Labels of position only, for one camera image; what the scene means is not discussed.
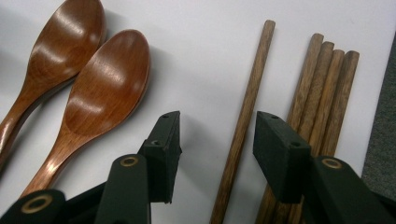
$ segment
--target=brown wooden utensil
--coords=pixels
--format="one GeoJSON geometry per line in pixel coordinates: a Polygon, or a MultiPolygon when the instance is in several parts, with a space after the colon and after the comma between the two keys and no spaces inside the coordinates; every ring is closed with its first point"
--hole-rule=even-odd
{"type": "Polygon", "coordinates": [[[238,163],[242,154],[246,132],[253,113],[260,82],[262,80],[262,73],[264,71],[268,52],[271,46],[275,25],[276,23],[274,21],[266,21],[262,28],[262,35],[260,37],[259,47],[257,48],[256,57],[254,59],[247,84],[244,102],[242,103],[235,132],[233,133],[233,141],[231,142],[230,152],[224,167],[218,196],[216,197],[215,205],[213,206],[212,216],[210,218],[211,224],[222,223],[225,217],[228,201],[230,200],[233,188],[233,182],[238,169],[238,163]]]}
{"type": "Polygon", "coordinates": [[[347,102],[352,89],[353,78],[358,67],[360,54],[355,50],[346,53],[341,67],[337,87],[332,100],[332,108],[323,135],[320,155],[334,156],[337,148],[338,137],[341,133],[347,102]]]}
{"type": "Polygon", "coordinates": [[[32,49],[21,92],[0,124],[0,170],[32,111],[72,80],[105,35],[99,0],[67,0],[50,17],[32,49]]]}
{"type": "Polygon", "coordinates": [[[324,84],[332,61],[332,52],[334,43],[325,41],[320,49],[317,66],[315,67],[314,76],[312,77],[311,87],[306,97],[304,113],[301,116],[300,125],[297,133],[306,141],[312,133],[315,117],[318,112],[320,97],[324,89],[324,84]]]}
{"type": "Polygon", "coordinates": [[[312,128],[312,133],[309,137],[309,145],[311,145],[311,155],[313,157],[320,155],[321,143],[326,132],[326,124],[332,108],[332,100],[337,87],[337,81],[340,76],[344,55],[345,53],[341,49],[335,49],[332,54],[332,62],[329,67],[323,93],[318,105],[318,112],[312,128]]]}
{"type": "MultiPolygon", "coordinates": [[[[309,89],[315,73],[318,62],[318,56],[322,46],[324,36],[321,34],[313,34],[309,42],[308,50],[305,54],[303,69],[294,93],[288,114],[288,124],[297,131],[300,125],[301,117],[304,113],[306,99],[308,98],[309,89]]],[[[267,185],[262,195],[262,203],[256,218],[257,224],[262,223],[283,223],[287,219],[290,210],[289,204],[279,203],[274,193],[267,185]]]]}
{"type": "Polygon", "coordinates": [[[55,144],[22,196],[50,187],[72,155],[125,120],[148,78],[149,44],[138,31],[122,31],[99,48],[76,78],[55,144]]]}

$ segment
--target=wooden chopstick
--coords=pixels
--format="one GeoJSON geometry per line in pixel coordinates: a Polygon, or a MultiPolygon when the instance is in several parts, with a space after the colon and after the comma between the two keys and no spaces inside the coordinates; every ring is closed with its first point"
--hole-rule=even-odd
{"type": "MultiPolygon", "coordinates": [[[[301,117],[304,113],[305,101],[309,93],[323,38],[324,36],[321,34],[312,35],[307,53],[305,54],[303,69],[287,119],[288,124],[295,131],[298,130],[301,117]]],[[[280,222],[287,220],[290,206],[288,204],[277,203],[268,185],[262,197],[262,204],[256,218],[256,223],[274,223],[273,219],[268,217],[274,217],[276,221],[280,222]]]]}
{"type": "Polygon", "coordinates": [[[343,119],[347,110],[347,101],[352,89],[352,82],[355,76],[359,61],[359,53],[349,51],[343,60],[340,77],[332,101],[332,108],[326,125],[326,132],[323,137],[320,154],[334,156],[338,138],[340,136],[343,119]]]}
{"type": "Polygon", "coordinates": [[[332,54],[332,62],[330,64],[329,73],[326,78],[323,93],[320,98],[317,116],[315,118],[314,127],[309,137],[309,145],[311,146],[311,155],[316,157],[319,155],[321,143],[326,131],[326,124],[329,118],[330,109],[332,108],[332,99],[334,97],[337,80],[340,75],[341,65],[343,64],[345,53],[340,49],[335,49],[332,54]]]}
{"type": "Polygon", "coordinates": [[[305,102],[304,113],[297,132],[305,141],[309,141],[309,136],[311,135],[312,128],[314,126],[320,97],[329,71],[329,65],[332,61],[333,48],[334,43],[326,41],[322,44],[320,49],[311,88],[309,89],[305,102]]]}
{"type": "MultiPolygon", "coordinates": [[[[324,76],[324,79],[323,79],[324,82],[321,83],[322,87],[321,87],[320,93],[317,91],[312,91],[312,89],[314,88],[314,86],[312,86],[311,92],[308,95],[308,99],[309,99],[309,98],[313,97],[312,96],[313,94],[318,94],[318,98],[316,98],[316,100],[318,100],[318,101],[314,102],[314,101],[307,100],[305,108],[308,108],[310,105],[316,104],[316,107],[315,107],[316,114],[315,114],[315,117],[312,118],[312,122],[313,122],[312,125],[316,128],[320,127],[319,125],[321,125],[323,127],[323,132],[318,133],[318,131],[314,127],[303,126],[303,124],[300,124],[299,134],[306,141],[308,141],[308,143],[311,147],[312,147],[311,141],[313,141],[313,140],[317,141],[317,139],[312,138],[312,136],[314,135],[316,137],[322,137],[324,134],[324,128],[326,127],[327,118],[328,118],[329,111],[330,111],[330,108],[332,105],[332,97],[334,95],[334,90],[335,90],[335,86],[336,86],[335,84],[337,82],[337,78],[338,78],[338,75],[341,70],[343,58],[344,58],[344,52],[342,50],[340,50],[340,49],[332,50],[331,58],[329,60],[329,64],[327,65],[326,72],[325,72],[326,75],[324,76]]],[[[312,147],[311,155],[313,157],[316,157],[318,155],[318,150],[316,150],[316,148],[312,147]]],[[[298,203],[298,204],[293,204],[290,208],[288,223],[299,224],[300,220],[301,220],[302,210],[303,210],[303,202],[298,203]]]]}
{"type": "Polygon", "coordinates": [[[219,185],[218,196],[212,210],[210,223],[222,223],[230,199],[236,170],[241,157],[245,135],[253,113],[257,93],[259,91],[262,73],[270,48],[272,36],[275,30],[274,21],[266,21],[262,29],[259,47],[253,64],[250,78],[247,84],[244,102],[239,114],[239,119],[233,135],[230,152],[224,168],[223,176],[219,185]]]}

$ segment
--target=white surface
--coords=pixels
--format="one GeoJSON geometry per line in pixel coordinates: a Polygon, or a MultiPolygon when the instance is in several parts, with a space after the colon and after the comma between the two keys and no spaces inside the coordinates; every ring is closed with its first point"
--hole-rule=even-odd
{"type": "MultiPolygon", "coordinates": [[[[0,120],[17,98],[30,51],[62,3],[0,1],[0,120]]],[[[70,198],[106,180],[117,157],[136,153],[157,118],[181,112],[181,147],[172,204],[154,203],[152,223],[207,223],[265,20],[276,31],[255,106],[285,118],[309,39],[356,50],[359,66],[336,156],[360,174],[396,28],[387,1],[103,0],[108,35],[141,31],[150,44],[151,81],[142,104],[120,127],[72,160],[54,186],[70,198]]],[[[14,203],[49,153],[70,87],[25,122],[0,179],[0,214],[14,203]]],[[[252,155],[254,115],[225,223],[253,223],[265,178],[252,155]]]]}

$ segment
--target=wooden spoon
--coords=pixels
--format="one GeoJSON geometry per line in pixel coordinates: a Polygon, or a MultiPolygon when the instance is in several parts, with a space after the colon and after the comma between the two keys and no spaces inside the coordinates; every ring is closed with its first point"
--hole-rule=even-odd
{"type": "Polygon", "coordinates": [[[120,32],[99,48],[76,78],[55,144],[22,196],[50,187],[70,156],[125,120],[148,78],[149,44],[139,32],[120,32]]]}
{"type": "Polygon", "coordinates": [[[73,79],[105,35],[99,0],[67,0],[51,16],[32,49],[21,92],[0,124],[0,170],[27,117],[73,79]]]}

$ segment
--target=spoon handle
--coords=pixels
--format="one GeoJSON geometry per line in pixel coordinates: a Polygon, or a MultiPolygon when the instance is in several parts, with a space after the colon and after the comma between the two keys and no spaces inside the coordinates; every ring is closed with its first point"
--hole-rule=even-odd
{"type": "Polygon", "coordinates": [[[25,79],[18,98],[0,124],[0,171],[6,163],[21,126],[29,115],[38,105],[68,83],[69,80],[52,88],[43,84],[37,86],[29,77],[25,79]]]}
{"type": "Polygon", "coordinates": [[[21,197],[37,190],[49,189],[57,179],[59,173],[66,166],[73,153],[90,139],[89,137],[70,132],[66,125],[62,123],[61,130],[58,133],[52,150],[30,181],[29,185],[23,191],[21,197]]]}

